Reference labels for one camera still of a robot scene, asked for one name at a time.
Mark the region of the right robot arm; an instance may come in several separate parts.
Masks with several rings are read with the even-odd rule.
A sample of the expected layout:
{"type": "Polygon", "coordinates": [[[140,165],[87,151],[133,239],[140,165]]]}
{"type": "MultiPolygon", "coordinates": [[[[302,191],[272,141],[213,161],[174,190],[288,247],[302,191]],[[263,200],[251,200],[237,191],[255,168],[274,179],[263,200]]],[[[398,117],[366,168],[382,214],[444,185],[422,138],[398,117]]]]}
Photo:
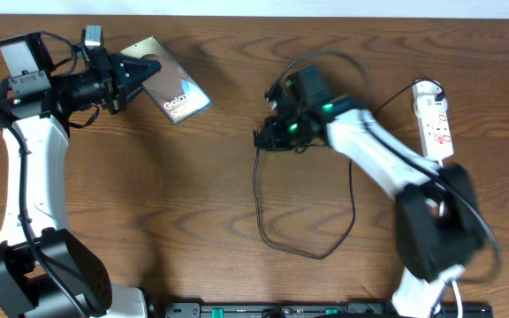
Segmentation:
{"type": "Polygon", "coordinates": [[[404,273],[391,303],[400,316],[432,316],[445,287],[490,234],[467,171],[416,154],[379,125],[364,102],[334,93],[314,66],[282,74],[264,96],[276,113],[255,135],[256,148],[293,150],[322,138],[393,201],[404,273]]]}

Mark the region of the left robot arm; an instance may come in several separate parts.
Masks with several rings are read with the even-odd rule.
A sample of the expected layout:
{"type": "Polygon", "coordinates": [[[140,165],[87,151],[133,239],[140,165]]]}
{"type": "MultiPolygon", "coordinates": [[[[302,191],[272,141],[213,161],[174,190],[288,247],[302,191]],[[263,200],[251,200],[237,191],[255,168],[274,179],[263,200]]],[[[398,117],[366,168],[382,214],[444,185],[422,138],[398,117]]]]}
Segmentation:
{"type": "Polygon", "coordinates": [[[65,205],[71,114],[117,114],[160,71],[156,60],[110,53],[98,26],[69,46],[60,72],[44,32],[0,41],[9,76],[0,84],[8,186],[0,230],[0,308],[10,317],[160,317],[141,288],[111,282],[103,262],[73,234],[65,205]],[[74,66],[83,62],[78,71],[74,66]]]}

